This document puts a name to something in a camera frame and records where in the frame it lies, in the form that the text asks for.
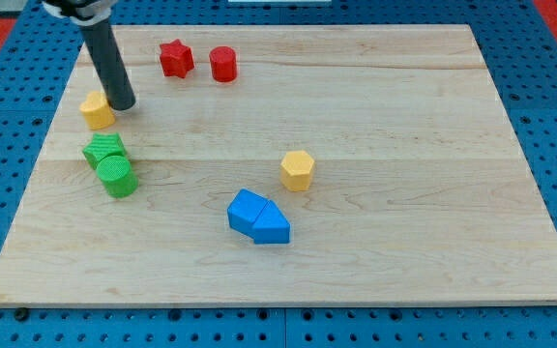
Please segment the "white and black rod mount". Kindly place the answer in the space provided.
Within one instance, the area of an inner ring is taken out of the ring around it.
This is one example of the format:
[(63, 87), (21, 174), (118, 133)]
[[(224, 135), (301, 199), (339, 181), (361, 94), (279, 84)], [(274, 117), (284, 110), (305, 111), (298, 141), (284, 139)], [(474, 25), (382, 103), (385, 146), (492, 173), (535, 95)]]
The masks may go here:
[(43, 8), (56, 18), (68, 18), (79, 26), (109, 19), (117, 0), (43, 0)]

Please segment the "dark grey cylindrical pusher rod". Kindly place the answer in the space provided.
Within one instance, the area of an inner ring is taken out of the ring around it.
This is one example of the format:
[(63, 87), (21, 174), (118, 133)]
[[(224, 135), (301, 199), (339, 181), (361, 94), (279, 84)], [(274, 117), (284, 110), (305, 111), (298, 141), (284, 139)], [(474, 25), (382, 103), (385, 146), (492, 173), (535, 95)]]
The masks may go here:
[(81, 26), (80, 31), (110, 107), (119, 111), (132, 108), (135, 94), (109, 19)]

